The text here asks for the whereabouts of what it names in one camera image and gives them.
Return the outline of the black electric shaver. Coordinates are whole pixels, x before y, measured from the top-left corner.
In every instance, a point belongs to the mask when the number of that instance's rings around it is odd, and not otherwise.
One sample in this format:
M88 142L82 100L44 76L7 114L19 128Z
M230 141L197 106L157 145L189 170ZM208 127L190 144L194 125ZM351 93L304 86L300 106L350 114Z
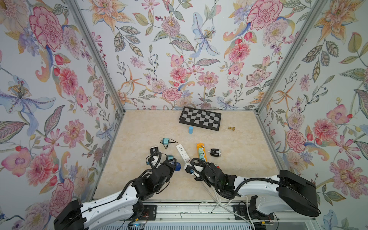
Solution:
M151 147L151 148L149 149L149 152L150 152L150 155L151 155L151 156L157 156L157 155L159 155L159 154L160 154L159 149L158 149L158 147L157 147L157 146L153 146L153 147Z

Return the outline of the white power strip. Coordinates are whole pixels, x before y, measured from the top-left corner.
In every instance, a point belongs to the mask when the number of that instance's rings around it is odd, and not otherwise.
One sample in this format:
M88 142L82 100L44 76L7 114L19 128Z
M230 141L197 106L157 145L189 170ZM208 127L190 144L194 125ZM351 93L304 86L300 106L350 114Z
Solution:
M176 148L179 152L179 155L184 160L185 163L185 165L183 166L184 171L188 174L195 176L196 178L199 178L200 171L202 170L202 168L198 165L195 165L194 163L191 163L191 159L182 144L176 145Z

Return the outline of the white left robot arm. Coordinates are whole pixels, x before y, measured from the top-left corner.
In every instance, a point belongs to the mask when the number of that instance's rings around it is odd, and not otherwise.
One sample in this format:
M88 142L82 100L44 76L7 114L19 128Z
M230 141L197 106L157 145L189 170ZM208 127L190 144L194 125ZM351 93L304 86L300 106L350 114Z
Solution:
M118 220L137 219L144 211L143 201L169 183L176 159L168 159L155 169L130 180L121 192L96 201L71 201L54 220L55 230L96 230Z

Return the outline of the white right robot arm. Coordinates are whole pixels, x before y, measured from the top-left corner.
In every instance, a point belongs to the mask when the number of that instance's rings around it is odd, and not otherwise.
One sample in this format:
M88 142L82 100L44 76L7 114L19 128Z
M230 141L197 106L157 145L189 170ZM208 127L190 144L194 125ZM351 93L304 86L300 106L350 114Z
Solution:
M281 170L271 177L246 178L225 174L215 164L199 158L187 163L185 170L195 180L214 188L215 193L223 198L250 198L246 210L252 219L261 220L279 211L294 211L312 218L321 213L316 186L288 170Z

